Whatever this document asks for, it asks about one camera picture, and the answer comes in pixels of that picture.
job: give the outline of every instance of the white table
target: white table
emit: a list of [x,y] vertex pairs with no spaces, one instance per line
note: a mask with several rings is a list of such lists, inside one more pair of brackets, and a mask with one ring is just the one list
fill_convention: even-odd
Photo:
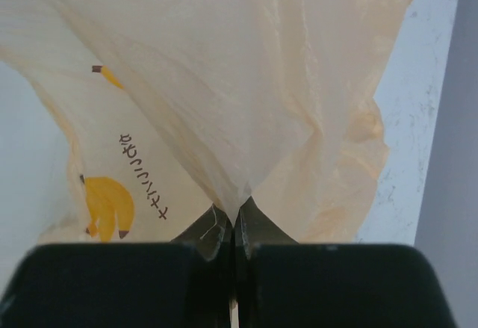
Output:
[[[456,2],[414,0],[407,11],[376,92],[391,151],[357,241],[414,242]],[[72,211],[72,202],[65,137],[24,78],[3,63],[0,78],[1,290],[52,217]]]

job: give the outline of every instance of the gray floor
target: gray floor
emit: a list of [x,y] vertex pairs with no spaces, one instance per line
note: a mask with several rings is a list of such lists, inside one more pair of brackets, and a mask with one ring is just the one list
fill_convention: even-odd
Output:
[[478,327],[478,0],[459,0],[415,246]]

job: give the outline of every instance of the banana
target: banana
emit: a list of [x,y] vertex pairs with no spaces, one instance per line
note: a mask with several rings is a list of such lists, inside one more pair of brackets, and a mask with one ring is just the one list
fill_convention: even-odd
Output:
[[93,65],[91,67],[91,71],[92,72],[100,72],[101,74],[103,74],[103,76],[106,78],[106,80],[108,80],[113,85],[117,86],[119,89],[122,89],[121,83],[118,81],[118,79],[116,79],[114,77],[113,72],[111,72],[111,70],[109,70],[106,66],[104,66],[104,65]]
[[85,186],[91,216],[86,233],[91,237],[99,234],[101,242],[109,242],[117,225],[119,238],[124,238],[134,220],[134,202],[131,194],[119,182],[106,176],[87,178],[80,176],[80,179]]

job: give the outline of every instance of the marble pattern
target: marble pattern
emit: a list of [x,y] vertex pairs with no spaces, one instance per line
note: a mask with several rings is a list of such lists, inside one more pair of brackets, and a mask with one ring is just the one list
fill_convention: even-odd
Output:
[[358,242],[413,244],[458,0],[414,0],[375,94],[390,147]]

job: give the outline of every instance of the translucent plastic bag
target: translucent plastic bag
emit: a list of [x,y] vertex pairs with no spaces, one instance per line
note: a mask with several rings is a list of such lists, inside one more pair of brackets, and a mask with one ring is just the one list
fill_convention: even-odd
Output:
[[43,240],[165,241],[251,194],[293,238],[350,240],[410,1],[0,0],[0,56],[72,148],[78,222]]

